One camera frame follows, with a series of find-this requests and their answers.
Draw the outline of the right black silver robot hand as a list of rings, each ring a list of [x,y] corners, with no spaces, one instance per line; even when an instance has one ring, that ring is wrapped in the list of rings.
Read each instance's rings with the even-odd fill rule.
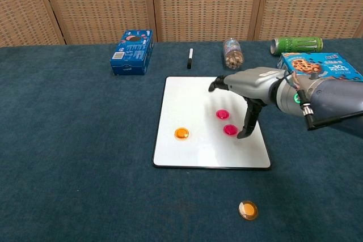
[[[263,107],[275,103],[274,91],[284,78],[284,70],[256,67],[230,75],[220,75],[209,85],[208,91],[216,89],[231,91],[247,102],[247,110],[238,139],[249,137],[258,121]]]

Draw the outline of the yellow round magnet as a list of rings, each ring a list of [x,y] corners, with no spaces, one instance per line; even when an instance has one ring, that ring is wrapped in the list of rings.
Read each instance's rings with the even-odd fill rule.
[[[258,217],[258,208],[251,201],[242,201],[238,206],[240,216],[245,220],[255,220]]]
[[[189,137],[189,130],[187,128],[177,128],[174,132],[174,136],[176,139],[185,140]]]

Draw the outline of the white magnetic board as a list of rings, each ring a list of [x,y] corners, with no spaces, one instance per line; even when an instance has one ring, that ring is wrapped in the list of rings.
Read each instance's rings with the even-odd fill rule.
[[[238,139],[223,127],[235,125],[241,131],[247,110],[239,95],[216,89],[209,92],[212,77],[167,77],[158,124],[153,164],[156,167],[268,169],[268,150],[260,127]],[[216,116],[225,109],[226,120]],[[187,128],[189,137],[176,139],[177,128]]]

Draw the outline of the clear snack jar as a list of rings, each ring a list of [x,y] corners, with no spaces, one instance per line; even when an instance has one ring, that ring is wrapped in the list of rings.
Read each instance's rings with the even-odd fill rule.
[[[225,65],[230,69],[238,69],[244,63],[244,56],[240,43],[235,38],[228,38],[223,42],[223,57]]]

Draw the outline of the green drink can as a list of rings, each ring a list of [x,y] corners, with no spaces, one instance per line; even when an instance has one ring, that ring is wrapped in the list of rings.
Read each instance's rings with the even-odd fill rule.
[[[279,56],[282,53],[321,52],[323,39],[321,37],[276,37],[270,45],[270,53]]]

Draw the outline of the light blue cookie box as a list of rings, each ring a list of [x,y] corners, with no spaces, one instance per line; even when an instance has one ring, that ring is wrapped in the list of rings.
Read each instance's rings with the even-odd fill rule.
[[[277,68],[297,75],[317,73],[320,78],[363,81],[363,75],[339,53],[282,53]]]

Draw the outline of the woven bamboo folding screen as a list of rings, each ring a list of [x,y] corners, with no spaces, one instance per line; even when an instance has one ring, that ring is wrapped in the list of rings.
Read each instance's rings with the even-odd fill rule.
[[[159,42],[363,38],[363,0],[0,0],[0,47],[108,44],[127,29]]]

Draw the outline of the dark blue Oreo box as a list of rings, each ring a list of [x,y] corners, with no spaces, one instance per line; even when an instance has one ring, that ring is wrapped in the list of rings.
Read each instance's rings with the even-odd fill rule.
[[[151,29],[126,30],[110,59],[114,75],[145,75],[154,47]]]

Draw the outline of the dark blue table cloth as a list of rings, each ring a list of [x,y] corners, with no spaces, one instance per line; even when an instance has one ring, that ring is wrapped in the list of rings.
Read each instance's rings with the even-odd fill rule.
[[[266,107],[270,170],[155,168],[165,78],[227,74],[222,44],[156,43],[137,77],[114,49],[0,48],[0,242],[363,242],[362,139]]]

